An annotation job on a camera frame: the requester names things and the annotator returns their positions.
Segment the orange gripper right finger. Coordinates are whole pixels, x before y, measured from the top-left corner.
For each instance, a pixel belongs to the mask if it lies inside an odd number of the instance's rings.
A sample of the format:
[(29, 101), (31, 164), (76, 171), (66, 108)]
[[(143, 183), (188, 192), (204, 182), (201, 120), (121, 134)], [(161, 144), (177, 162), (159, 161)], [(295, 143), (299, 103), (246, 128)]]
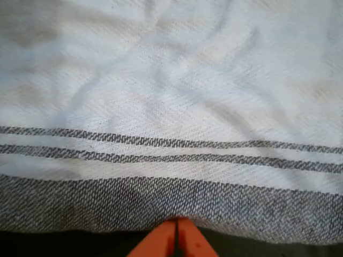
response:
[(218, 254), (188, 218), (177, 220), (178, 245), (187, 257), (216, 257)]

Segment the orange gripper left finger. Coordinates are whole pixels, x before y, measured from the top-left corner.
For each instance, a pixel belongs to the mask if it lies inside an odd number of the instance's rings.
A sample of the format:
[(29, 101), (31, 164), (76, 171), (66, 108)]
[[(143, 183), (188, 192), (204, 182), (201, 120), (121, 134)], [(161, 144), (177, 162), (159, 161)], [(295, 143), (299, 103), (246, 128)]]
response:
[(165, 221), (153, 229), (127, 257), (167, 257), (174, 252), (176, 222)]

